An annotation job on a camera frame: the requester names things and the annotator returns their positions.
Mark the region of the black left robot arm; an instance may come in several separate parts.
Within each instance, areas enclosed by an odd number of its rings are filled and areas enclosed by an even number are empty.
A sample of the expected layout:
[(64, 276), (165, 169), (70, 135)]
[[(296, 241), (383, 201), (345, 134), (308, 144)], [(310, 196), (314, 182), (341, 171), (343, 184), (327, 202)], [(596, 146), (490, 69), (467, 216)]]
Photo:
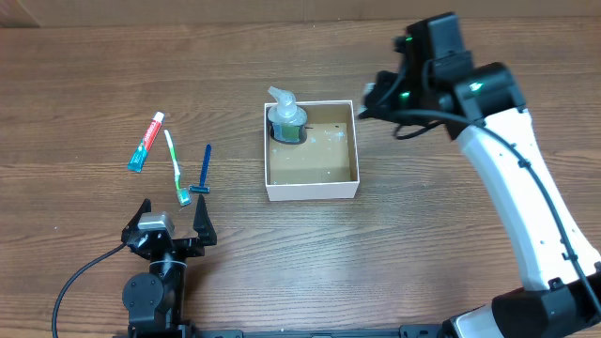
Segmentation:
[(187, 260), (217, 244), (206, 200), (198, 196), (192, 238), (175, 238), (166, 212), (153, 212), (147, 199), (122, 231), (121, 241), (149, 262), (147, 272), (131, 277), (122, 292), (129, 312), (130, 337), (196, 337), (198, 329), (183, 318)]

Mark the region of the blue disposable razor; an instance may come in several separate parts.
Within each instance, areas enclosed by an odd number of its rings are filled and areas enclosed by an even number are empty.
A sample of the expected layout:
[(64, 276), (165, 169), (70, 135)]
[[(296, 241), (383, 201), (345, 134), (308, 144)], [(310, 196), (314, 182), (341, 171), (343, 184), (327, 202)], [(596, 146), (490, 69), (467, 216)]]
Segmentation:
[(210, 162), (211, 150), (212, 150), (211, 144), (207, 144), (206, 148), (205, 148), (205, 153), (204, 153), (203, 161), (202, 161), (201, 173), (200, 173), (200, 176), (199, 176), (199, 182), (196, 185), (190, 185), (189, 186), (189, 191), (190, 192), (201, 193), (201, 194), (210, 193), (210, 187), (206, 185), (206, 180), (207, 180), (208, 166), (209, 166), (209, 162)]

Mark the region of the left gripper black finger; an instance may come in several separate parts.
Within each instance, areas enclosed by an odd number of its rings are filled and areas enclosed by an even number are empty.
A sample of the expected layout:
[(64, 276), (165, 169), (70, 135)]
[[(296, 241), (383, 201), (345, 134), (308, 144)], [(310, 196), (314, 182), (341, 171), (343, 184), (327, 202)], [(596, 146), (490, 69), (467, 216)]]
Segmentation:
[(143, 201), (142, 205), (138, 208), (136, 213), (133, 215), (131, 220), (126, 224), (124, 230), (130, 231), (130, 230), (136, 229), (142, 215), (147, 212), (150, 212), (150, 211), (151, 211), (151, 201), (148, 198), (146, 198)]
[(196, 203), (193, 230), (198, 234), (203, 245), (217, 244), (217, 235), (208, 215), (205, 197), (202, 194), (198, 196)]

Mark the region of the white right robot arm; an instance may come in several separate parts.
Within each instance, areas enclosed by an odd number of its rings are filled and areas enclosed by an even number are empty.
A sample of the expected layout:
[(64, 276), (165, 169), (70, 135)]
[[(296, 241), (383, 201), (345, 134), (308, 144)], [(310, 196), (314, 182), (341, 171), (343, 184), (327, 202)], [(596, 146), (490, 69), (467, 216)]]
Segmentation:
[(578, 228), (547, 169), (511, 71), (473, 63), (458, 17), (413, 23), (394, 41), (397, 72), (381, 71), (361, 118), (392, 122), (407, 140), (443, 127), (483, 181), (511, 241), (520, 288), (404, 337), (564, 337), (600, 321), (600, 254)]

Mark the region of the clear soap pump bottle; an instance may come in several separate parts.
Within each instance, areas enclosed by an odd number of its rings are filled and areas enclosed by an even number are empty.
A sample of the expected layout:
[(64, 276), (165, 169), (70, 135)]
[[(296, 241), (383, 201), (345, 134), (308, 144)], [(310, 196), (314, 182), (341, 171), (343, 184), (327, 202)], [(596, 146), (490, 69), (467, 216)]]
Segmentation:
[(272, 138), (282, 144), (300, 145), (306, 141), (307, 113), (297, 105), (295, 95), (287, 90), (271, 86), (268, 93), (276, 104), (268, 110)]

